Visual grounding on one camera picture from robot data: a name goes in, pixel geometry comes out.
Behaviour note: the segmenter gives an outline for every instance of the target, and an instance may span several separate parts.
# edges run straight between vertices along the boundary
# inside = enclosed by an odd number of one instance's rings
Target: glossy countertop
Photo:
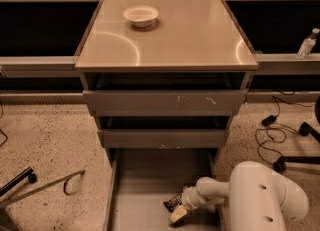
[[[136,28],[132,6],[159,11]],[[104,0],[76,68],[103,70],[256,70],[258,64],[221,0]]]

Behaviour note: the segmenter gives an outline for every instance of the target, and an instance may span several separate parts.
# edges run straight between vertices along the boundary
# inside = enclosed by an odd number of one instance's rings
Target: drawer
[[[214,152],[205,149],[121,149],[113,162],[107,204],[108,231],[221,231],[219,213],[194,211],[177,227],[168,224],[163,202],[212,176]]]
[[[96,116],[231,116],[238,113],[244,96],[244,90],[84,91]]]
[[[105,148],[219,148],[228,130],[99,130]]]

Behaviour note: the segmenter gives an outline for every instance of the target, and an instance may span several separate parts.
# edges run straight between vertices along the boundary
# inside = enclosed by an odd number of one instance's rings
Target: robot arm
[[[182,205],[170,220],[175,223],[192,210],[230,201],[232,231],[284,231],[284,220],[302,220],[309,209],[305,192],[295,182],[256,162],[238,164],[230,182],[201,178],[185,188]]]

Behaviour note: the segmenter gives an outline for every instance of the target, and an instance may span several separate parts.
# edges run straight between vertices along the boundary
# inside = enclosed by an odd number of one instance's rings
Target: bowl
[[[123,12],[123,16],[135,27],[150,26],[158,15],[158,10],[150,6],[133,6]]]

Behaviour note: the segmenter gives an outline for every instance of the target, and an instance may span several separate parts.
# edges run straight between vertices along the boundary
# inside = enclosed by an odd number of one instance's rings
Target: concrete floor
[[[86,171],[83,176],[70,181],[68,189],[74,192],[72,196],[66,196],[63,185],[58,184],[7,206],[5,212],[13,222],[11,225],[19,231],[103,230],[111,167],[100,146],[94,120],[86,105],[39,104],[43,103],[41,101],[7,104],[1,96],[0,101],[3,102],[0,129],[8,135],[8,141],[0,148],[0,187],[29,166],[38,177],[35,184],[19,184],[1,197],[0,203],[8,196],[15,197],[78,170]],[[306,121],[320,130],[314,107],[283,103],[280,107],[277,122],[297,130]],[[221,149],[215,166],[218,180],[227,181],[235,165],[244,160],[263,162],[257,154],[254,134],[256,129],[262,128],[261,120],[277,111],[274,103],[242,105],[232,123],[227,145]],[[275,133],[274,137],[280,139],[281,134]],[[259,138],[264,140],[267,136],[262,132]],[[311,136],[301,137],[287,132],[284,143],[268,146],[280,150],[284,155],[320,156],[319,143]],[[279,157],[274,152],[262,153],[271,162]],[[305,190],[310,202],[307,217],[299,223],[287,223],[287,230],[319,230],[320,168],[315,165],[288,164],[284,175]],[[228,201],[224,203],[222,212],[225,231],[229,231]]]

